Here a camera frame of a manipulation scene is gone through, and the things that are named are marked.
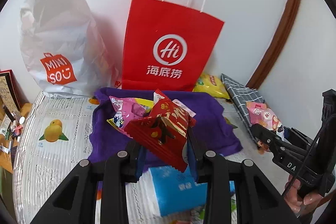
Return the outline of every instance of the checkered cloth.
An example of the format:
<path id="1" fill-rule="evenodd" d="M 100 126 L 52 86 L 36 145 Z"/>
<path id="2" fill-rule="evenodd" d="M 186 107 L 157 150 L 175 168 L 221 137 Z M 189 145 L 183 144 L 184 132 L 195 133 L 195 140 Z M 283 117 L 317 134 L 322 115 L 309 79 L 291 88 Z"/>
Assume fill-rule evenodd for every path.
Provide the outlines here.
<path id="1" fill-rule="evenodd" d="M 251 122 L 249 113 L 247 111 L 246 102 L 257 102 L 265 103 L 264 98 L 259 94 L 259 91 L 256 89 L 250 89 L 246 86 L 239 84 L 237 81 L 232 78 L 222 74 L 220 76 L 222 83 L 225 85 L 227 92 L 229 93 L 231 100 L 234 103 L 235 108 L 237 109 L 238 114 L 240 115 L 243 123 L 245 124 L 248 133 L 250 134 L 252 140 L 256 143 L 258 139 L 253 137 L 251 133 Z"/>

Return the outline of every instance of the red snack package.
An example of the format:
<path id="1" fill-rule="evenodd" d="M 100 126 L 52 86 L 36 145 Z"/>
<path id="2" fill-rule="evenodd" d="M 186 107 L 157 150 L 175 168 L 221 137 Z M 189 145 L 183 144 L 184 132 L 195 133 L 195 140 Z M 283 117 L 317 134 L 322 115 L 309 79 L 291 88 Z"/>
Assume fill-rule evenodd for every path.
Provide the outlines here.
<path id="1" fill-rule="evenodd" d="M 124 130 L 164 162 L 184 172 L 187 163 L 182 151 L 187 128 L 195 125 L 196 120 L 160 90 L 154 92 L 154 104 L 148 117 L 130 121 Z"/>

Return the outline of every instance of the brown wooden door frame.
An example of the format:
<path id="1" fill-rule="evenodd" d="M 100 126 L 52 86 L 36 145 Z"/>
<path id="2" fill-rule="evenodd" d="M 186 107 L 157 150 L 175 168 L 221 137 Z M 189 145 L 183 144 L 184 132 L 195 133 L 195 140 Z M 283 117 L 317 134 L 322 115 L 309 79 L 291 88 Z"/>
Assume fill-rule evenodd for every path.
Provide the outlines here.
<path id="1" fill-rule="evenodd" d="M 272 42 L 265 52 L 257 69 L 255 70 L 246 85 L 249 88 L 258 89 L 273 68 L 273 65 L 278 59 L 292 30 L 300 6 L 300 1 L 301 0 L 287 0 L 280 23 L 274 33 Z"/>

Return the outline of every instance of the human hand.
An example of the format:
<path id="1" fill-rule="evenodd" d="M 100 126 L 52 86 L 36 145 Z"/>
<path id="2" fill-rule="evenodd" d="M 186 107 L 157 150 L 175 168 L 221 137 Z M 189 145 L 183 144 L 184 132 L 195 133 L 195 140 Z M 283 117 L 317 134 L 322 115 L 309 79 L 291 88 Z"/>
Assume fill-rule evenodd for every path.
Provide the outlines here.
<path id="1" fill-rule="evenodd" d="M 285 185 L 285 188 L 289 184 L 290 180 L 293 178 L 292 175 L 289 175 L 288 182 Z M 316 206 L 319 204 L 320 200 L 322 199 L 322 196 L 317 193 L 317 191 L 312 191 L 309 194 L 307 194 L 304 199 L 297 194 L 298 189 L 301 186 L 301 182 L 299 180 L 295 180 L 292 187 L 289 189 L 288 193 L 285 196 L 285 201 L 288 204 L 288 206 L 292 209 L 294 213 L 298 213 L 300 210 L 302 212 L 300 215 L 305 215 L 307 213 L 310 213 L 313 211 Z"/>

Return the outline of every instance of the snack wrapper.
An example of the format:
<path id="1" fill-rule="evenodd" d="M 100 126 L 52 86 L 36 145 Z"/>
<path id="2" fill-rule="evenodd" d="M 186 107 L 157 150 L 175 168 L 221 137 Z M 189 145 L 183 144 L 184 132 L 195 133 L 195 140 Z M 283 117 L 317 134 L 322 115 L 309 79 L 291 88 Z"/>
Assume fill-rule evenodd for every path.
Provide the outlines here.
<path id="1" fill-rule="evenodd" d="M 153 101 L 140 98 L 117 98 L 110 96 L 111 103 L 115 110 L 112 119 L 107 120 L 120 133 L 132 138 L 125 131 L 125 126 L 133 119 L 142 118 L 152 109 Z"/>
<path id="2" fill-rule="evenodd" d="M 130 121 L 124 130 L 164 162 L 184 172 L 187 129 L 195 123 L 186 110 L 156 90 L 149 116 Z"/>
<path id="3" fill-rule="evenodd" d="M 266 104 L 246 102 L 251 124 L 258 123 L 268 130 L 273 130 L 284 140 L 284 127 L 274 112 Z"/>
<path id="4" fill-rule="evenodd" d="M 206 92 L 215 98 L 230 99 L 221 80 L 213 75 L 202 73 L 193 89 L 194 92 Z"/>

